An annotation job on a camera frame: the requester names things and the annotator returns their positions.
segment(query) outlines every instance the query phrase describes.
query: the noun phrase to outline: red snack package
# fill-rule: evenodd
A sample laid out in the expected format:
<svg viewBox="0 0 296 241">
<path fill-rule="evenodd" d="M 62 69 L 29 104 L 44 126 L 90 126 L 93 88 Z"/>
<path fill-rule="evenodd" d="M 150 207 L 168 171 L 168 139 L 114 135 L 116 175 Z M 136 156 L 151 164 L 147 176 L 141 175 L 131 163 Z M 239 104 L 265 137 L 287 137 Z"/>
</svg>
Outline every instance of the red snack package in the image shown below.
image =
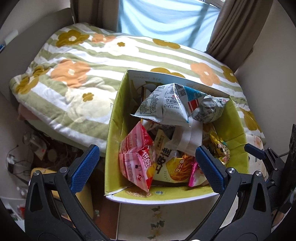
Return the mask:
<svg viewBox="0 0 296 241">
<path fill-rule="evenodd" d="M 153 140 L 141 122 L 121 142 L 119 165 L 121 173 L 139 188 L 149 192 L 155 172 Z"/>
</svg>

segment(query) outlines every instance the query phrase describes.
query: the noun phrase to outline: black device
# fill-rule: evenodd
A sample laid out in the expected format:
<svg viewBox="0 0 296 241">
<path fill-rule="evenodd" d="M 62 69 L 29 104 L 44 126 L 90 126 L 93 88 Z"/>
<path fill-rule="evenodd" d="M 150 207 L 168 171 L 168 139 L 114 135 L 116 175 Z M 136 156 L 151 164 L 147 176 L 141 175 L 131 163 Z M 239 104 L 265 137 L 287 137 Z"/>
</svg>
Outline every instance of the black device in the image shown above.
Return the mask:
<svg viewBox="0 0 296 241">
<path fill-rule="evenodd" d="M 232 167 L 226 168 L 204 146 L 197 148 L 199 165 L 220 197 L 185 241 L 274 241 L 289 237 L 296 224 L 296 205 L 292 201 L 296 187 L 295 140 L 296 126 L 293 125 L 286 163 L 270 148 L 260 150 L 245 145 L 245 151 L 263 160 L 269 174 L 267 181 L 260 171 L 253 175 L 238 173 Z M 57 173 L 44 175 L 34 172 L 26 201 L 26 233 L 21 234 L 19 230 L 16 233 L 33 241 L 109 241 L 75 196 L 82 190 L 98 159 L 99 149 L 91 145 L 69 168 L 62 167 Z M 72 223 L 59 214 L 52 190 L 58 191 Z M 236 196 L 239 197 L 236 214 L 229 225 L 220 228 Z M 271 233 L 274 210 L 288 214 Z"/>
</svg>

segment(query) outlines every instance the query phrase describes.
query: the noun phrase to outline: brown curtain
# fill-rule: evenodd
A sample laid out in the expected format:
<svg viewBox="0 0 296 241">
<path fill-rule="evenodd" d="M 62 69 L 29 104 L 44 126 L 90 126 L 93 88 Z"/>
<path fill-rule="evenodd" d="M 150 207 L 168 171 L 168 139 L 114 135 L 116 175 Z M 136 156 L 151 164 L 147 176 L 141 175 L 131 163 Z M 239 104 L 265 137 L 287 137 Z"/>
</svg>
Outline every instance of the brown curtain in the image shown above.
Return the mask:
<svg viewBox="0 0 296 241">
<path fill-rule="evenodd" d="M 76 23 L 86 22 L 116 32 L 119 0 L 70 0 Z"/>
<path fill-rule="evenodd" d="M 273 0 L 226 0 L 215 23 L 209 55 L 236 71 L 251 53 Z"/>
</svg>

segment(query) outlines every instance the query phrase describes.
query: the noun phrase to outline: blue curtain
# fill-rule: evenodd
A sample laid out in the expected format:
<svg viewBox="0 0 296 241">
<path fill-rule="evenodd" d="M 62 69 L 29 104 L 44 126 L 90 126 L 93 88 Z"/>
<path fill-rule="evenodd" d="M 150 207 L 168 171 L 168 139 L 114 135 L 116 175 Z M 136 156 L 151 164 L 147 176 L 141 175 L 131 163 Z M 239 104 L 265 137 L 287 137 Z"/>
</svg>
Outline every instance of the blue curtain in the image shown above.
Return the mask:
<svg viewBox="0 0 296 241">
<path fill-rule="evenodd" d="M 118 32 L 205 51 L 219 12 L 199 0 L 120 0 Z"/>
</svg>

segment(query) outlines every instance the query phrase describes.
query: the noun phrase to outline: blue textured pad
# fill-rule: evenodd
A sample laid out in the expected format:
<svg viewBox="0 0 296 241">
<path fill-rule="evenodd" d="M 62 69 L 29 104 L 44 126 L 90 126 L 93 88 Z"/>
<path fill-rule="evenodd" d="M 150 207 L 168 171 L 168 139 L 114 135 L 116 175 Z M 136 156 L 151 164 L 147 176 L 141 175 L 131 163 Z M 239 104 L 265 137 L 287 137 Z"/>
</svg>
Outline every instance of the blue textured pad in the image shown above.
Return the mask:
<svg viewBox="0 0 296 241">
<path fill-rule="evenodd" d="M 198 147 L 195 151 L 195 158 L 213 191 L 222 194 L 225 190 L 224 179 L 212 163 L 210 157 L 207 156 L 201 147 Z"/>
<path fill-rule="evenodd" d="M 73 194 L 81 192 L 84 185 L 86 184 L 89 176 L 96 167 L 100 159 L 100 149 L 94 146 L 88 153 L 85 159 L 82 161 L 76 172 L 72 175 L 71 179 L 71 191 Z"/>
</svg>

